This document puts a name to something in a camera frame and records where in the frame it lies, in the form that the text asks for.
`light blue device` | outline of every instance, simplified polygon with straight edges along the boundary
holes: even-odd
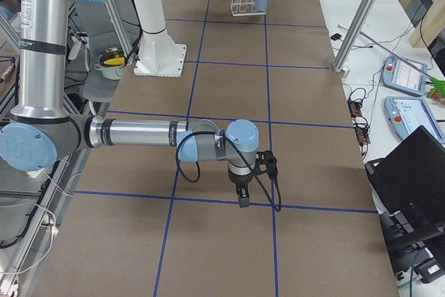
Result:
[[[434,115],[421,97],[387,97],[385,110],[397,136],[402,140],[423,125],[441,144],[445,136]]]
[[[426,72],[428,66],[425,63],[413,61],[405,58],[419,70]],[[399,90],[415,97],[425,95],[426,78],[410,68],[406,64],[400,62],[397,58],[390,56],[385,62],[382,71],[383,84],[387,87]]]

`sticker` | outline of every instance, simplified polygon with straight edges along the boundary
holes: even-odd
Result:
[[[439,268],[439,266],[438,265],[434,265],[434,266],[432,266],[432,267],[430,267],[430,268],[428,268],[428,272],[430,273],[430,274],[434,274],[436,271],[438,271],[438,270],[440,270],[440,268]]]
[[[22,0],[22,28],[34,29],[35,0]]]

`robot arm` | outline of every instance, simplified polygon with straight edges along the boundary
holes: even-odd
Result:
[[[276,159],[271,152],[257,152],[258,129],[247,120],[234,121],[223,131],[205,120],[119,121],[68,114],[63,79],[67,13],[73,1],[22,0],[19,104],[10,112],[12,122],[0,131],[4,160],[20,170],[39,170],[87,147],[168,145],[177,148],[178,167],[179,160],[228,161],[242,207],[249,204],[253,177],[259,181],[257,175],[267,172],[276,181]]]

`white pole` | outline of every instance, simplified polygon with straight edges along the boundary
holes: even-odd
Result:
[[[161,0],[134,0],[143,37],[134,74],[180,77],[186,45],[176,45],[165,26]]]

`device screen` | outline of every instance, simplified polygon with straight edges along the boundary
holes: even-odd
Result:
[[[394,99],[394,103],[409,134],[423,125],[430,134],[439,139],[438,133],[431,123],[430,115],[423,107],[421,100]]]
[[[419,70],[422,70],[423,65],[415,62],[410,62]],[[394,71],[393,82],[397,85],[410,88],[412,90],[420,90],[422,75],[412,67],[398,61],[396,71]]]

